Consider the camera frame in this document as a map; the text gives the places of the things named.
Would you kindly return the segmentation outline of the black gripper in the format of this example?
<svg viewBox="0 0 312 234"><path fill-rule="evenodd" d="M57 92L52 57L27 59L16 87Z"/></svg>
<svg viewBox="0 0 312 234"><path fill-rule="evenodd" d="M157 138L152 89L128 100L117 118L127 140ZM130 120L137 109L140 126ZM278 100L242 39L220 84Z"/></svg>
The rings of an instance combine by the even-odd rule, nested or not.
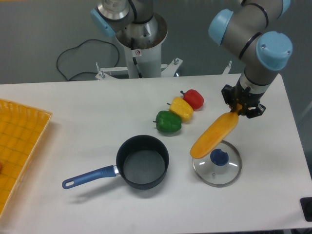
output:
<svg viewBox="0 0 312 234"><path fill-rule="evenodd" d="M254 118L261 116L266 110L266 107L260 103L264 93L253 94L249 86L244 89L240 84L236 84L234 87L226 84L221 93L230 112Z"/></svg>

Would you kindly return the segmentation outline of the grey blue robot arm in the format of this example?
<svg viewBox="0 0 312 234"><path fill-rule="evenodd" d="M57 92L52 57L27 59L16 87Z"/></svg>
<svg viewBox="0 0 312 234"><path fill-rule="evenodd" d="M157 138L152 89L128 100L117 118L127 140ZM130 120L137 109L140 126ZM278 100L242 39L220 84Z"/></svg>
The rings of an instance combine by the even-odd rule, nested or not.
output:
<svg viewBox="0 0 312 234"><path fill-rule="evenodd" d="M266 110L260 99L293 53L291 40L283 33L266 32L270 23L289 8L289 0L241 0L237 13L221 10L212 20L208 34L245 64L234 87L225 85L222 95L231 111L247 118Z"/></svg>

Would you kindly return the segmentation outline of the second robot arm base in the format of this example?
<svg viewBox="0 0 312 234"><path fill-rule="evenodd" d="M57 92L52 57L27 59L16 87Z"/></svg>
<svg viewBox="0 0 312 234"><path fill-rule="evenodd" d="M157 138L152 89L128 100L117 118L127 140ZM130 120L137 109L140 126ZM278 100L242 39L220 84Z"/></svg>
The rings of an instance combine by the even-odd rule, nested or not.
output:
<svg viewBox="0 0 312 234"><path fill-rule="evenodd" d="M153 15L152 0L101 0L90 12L98 30L111 38L127 25L145 24Z"/></svg>

